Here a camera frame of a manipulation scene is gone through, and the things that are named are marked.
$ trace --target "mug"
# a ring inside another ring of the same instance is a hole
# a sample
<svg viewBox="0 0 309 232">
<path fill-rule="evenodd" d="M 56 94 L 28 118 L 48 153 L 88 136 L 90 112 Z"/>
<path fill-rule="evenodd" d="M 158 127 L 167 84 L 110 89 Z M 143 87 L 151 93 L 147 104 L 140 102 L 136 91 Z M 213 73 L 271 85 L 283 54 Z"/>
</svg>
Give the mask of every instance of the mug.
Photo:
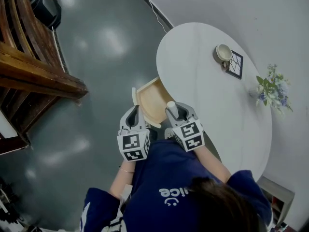
<svg viewBox="0 0 309 232">
<path fill-rule="evenodd" d="M 219 44 L 213 52 L 214 59 L 221 64 L 222 68 L 227 70 L 230 66 L 230 60 L 233 56 L 232 50 L 226 44 Z"/>
</svg>

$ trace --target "gray floor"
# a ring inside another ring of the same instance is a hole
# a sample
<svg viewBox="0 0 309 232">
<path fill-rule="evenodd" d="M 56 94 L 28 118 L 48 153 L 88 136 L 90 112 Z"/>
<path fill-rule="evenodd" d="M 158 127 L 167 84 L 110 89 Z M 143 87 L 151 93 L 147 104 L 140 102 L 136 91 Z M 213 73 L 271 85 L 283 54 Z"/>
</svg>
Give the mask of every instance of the gray floor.
<svg viewBox="0 0 309 232">
<path fill-rule="evenodd" d="M 0 157 L 17 208 L 43 228 L 78 228 L 89 187 L 108 189 L 119 164 L 120 117 L 131 89 L 157 76 L 165 32 L 143 0 L 59 0 L 59 42 L 70 74 L 86 83 L 82 106 L 56 104 L 30 132 L 32 149 Z"/>
</svg>

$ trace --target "white oval table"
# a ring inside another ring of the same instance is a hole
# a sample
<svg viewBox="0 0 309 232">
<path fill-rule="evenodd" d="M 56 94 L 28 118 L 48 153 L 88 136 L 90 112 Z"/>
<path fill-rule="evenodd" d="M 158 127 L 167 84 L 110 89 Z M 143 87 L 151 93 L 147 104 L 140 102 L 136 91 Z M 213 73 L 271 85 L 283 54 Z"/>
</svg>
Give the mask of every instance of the white oval table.
<svg viewBox="0 0 309 232">
<path fill-rule="evenodd" d="M 225 73 L 214 60 L 212 53 L 218 44 L 243 56 L 241 80 Z M 172 98 L 195 109 L 229 171 L 249 169 L 258 180 L 270 152 L 271 111 L 262 103 L 256 106 L 249 96 L 259 73 L 243 49 L 217 28 L 186 23 L 164 36 L 156 64 Z"/>
</svg>

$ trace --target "navy blue t-shirt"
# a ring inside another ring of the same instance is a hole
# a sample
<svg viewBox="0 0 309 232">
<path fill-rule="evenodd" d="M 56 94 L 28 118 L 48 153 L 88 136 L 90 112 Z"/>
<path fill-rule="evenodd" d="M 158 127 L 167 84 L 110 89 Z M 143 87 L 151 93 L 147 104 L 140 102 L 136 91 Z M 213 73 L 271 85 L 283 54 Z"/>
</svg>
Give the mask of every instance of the navy blue t-shirt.
<svg viewBox="0 0 309 232">
<path fill-rule="evenodd" d="M 198 206 L 186 189 L 194 177 L 209 177 L 220 182 L 202 166 L 194 152 L 185 152 L 169 140 L 152 143 L 147 160 L 136 164 L 132 197 L 123 216 L 127 231 L 197 231 Z M 227 185 L 246 198 L 267 225 L 271 222 L 270 203 L 251 171 L 238 171 Z M 81 231 L 101 232 L 116 218 L 119 203 L 109 193 L 90 188 L 81 218 Z"/>
</svg>

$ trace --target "white marker cube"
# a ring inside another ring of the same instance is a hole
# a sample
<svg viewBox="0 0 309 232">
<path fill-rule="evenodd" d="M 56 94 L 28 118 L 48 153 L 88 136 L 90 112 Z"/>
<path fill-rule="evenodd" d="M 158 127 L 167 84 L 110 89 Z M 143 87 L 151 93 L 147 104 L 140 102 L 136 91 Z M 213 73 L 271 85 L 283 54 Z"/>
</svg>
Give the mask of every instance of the white marker cube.
<svg viewBox="0 0 309 232">
<path fill-rule="evenodd" d="M 205 145 L 203 127 L 197 119 L 172 129 L 177 142 L 185 151 L 194 150 L 197 147 Z"/>
<path fill-rule="evenodd" d="M 127 161 L 138 161 L 147 158 L 150 146 L 149 131 L 117 136 L 121 155 Z"/>
</svg>

